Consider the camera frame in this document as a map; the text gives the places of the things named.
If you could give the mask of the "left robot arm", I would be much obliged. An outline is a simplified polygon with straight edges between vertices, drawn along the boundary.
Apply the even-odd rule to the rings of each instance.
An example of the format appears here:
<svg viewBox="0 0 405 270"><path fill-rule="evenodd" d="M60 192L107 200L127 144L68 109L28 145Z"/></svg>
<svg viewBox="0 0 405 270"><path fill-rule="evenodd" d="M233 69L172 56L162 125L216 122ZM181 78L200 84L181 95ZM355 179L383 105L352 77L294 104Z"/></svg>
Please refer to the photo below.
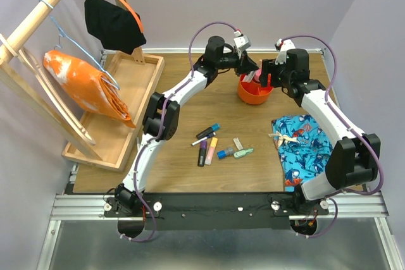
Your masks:
<svg viewBox="0 0 405 270"><path fill-rule="evenodd" d="M249 39L239 32L236 35L230 52L224 52L226 43L222 37L210 37L203 55L192 63L187 76L172 89L162 94L155 92L150 97L142 120L139 150L127 176L115 188L115 202L124 215L134 216L146 204L142 193L147 176L161 146L177 130L181 107L210 85L220 70L232 69L238 76L258 70L257 64L247 54L251 46Z"/></svg>

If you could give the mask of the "pink cap glue stick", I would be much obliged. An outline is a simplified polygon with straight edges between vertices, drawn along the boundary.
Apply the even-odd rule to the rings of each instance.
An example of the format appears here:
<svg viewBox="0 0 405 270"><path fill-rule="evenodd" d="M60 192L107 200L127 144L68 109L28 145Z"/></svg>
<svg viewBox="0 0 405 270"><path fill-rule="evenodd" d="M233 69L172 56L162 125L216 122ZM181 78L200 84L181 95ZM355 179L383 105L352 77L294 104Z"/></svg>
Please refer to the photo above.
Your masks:
<svg viewBox="0 0 405 270"><path fill-rule="evenodd" d="M260 83L260 76L261 76L261 69L258 69L254 74L253 80L257 83Z"/></svg>

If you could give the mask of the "orange round organizer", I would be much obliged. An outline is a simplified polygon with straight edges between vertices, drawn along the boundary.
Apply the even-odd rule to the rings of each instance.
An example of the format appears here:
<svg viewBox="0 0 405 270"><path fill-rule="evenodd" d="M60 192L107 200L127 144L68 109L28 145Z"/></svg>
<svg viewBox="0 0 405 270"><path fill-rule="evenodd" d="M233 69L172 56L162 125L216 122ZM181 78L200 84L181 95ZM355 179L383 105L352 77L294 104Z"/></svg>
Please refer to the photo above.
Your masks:
<svg viewBox="0 0 405 270"><path fill-rule="evenodd" d="M273 90L273 87L261 87L260 83L255 82L254 80L250 83L243 82L245 75L240 76L237 94L239 98L250 105L259 105L266 102Z"/></svg>

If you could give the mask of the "blue cap black highlighter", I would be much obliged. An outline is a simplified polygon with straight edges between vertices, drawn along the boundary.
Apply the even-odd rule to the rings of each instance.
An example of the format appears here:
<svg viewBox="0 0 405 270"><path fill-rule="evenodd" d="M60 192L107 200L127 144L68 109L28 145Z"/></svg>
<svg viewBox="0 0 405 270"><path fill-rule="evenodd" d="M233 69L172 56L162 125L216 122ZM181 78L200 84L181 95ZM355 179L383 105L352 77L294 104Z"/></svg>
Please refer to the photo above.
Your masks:
<svg viewBox="0 0 405 270"><path fill-rule="evenodd" d="M217 131L219 128L220 128L220 125L218 123L215 123L214 125L211 125L210 127L206 128L205 130L198 133L196 135L196 138L197 139L202 139L202 138L208 136L209 134Z"/></svg>

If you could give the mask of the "blue cap white marker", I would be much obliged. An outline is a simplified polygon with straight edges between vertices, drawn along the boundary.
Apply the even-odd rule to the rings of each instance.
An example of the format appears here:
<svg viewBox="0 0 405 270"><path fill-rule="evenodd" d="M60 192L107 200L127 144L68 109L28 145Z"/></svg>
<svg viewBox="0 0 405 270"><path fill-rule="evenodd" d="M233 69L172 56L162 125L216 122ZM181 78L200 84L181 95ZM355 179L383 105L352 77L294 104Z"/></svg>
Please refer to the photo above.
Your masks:
<svg viewBox="0 0 405 270"><path fill-rule="evenodd" d="M255 71L250 72L248 75L244 77L243 82L250 83L251 81L254 80L255 75L256 75Z"/></svg>

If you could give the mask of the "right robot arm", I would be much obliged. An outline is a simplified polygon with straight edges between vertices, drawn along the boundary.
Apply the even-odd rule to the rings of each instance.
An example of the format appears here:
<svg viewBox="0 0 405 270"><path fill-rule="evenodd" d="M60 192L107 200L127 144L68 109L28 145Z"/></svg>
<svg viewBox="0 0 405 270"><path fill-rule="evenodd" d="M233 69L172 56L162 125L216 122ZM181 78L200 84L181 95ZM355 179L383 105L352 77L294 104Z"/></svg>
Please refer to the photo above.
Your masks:
<svg viewBox="0 0 405 270"><path fill-rule="evenodd" d="M306 50L289 49L275 59L264 59L259 81L261 85L269 82L274 88L280 87L315 119L333 145L324 171L289 193L289 206L295 213L306 214L322 199L350 192L354 185L374 180L383 183L379 137L352 125L329 99L325 86L310 77Z"/></svg>

